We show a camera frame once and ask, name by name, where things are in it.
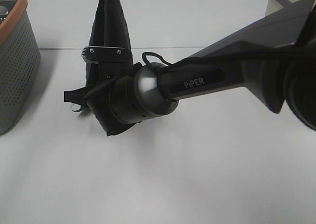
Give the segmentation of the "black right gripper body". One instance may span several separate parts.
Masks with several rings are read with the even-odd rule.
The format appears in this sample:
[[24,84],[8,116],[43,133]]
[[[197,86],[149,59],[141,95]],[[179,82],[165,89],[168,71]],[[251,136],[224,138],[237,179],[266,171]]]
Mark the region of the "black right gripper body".
[[119,67],[85,93],[88,108],[108,136],[160,116],[159,69],[156,62]]

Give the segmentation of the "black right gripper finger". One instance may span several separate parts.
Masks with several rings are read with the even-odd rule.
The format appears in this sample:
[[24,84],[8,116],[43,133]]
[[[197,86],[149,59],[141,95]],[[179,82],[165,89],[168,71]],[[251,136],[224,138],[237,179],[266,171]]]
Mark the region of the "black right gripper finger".
[[88,100],[100,96],[101,89],[88,86],[71,91],[64,91],[64,101],[71,103],[87,103]]

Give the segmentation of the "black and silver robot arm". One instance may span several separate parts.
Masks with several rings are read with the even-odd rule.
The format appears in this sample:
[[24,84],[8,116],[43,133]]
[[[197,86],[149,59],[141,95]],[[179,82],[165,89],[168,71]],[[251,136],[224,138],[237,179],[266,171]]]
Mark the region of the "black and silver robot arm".
[[87,46],[86,62],[106,67],[106,78],[64,100],[88,108],[108,136],[172,113],[180,100],[247,88],[271,112],[287,103],[308,128],[316,127],[316,6],[299,0],[176,63],[163,59],[127,65],[124,48]]

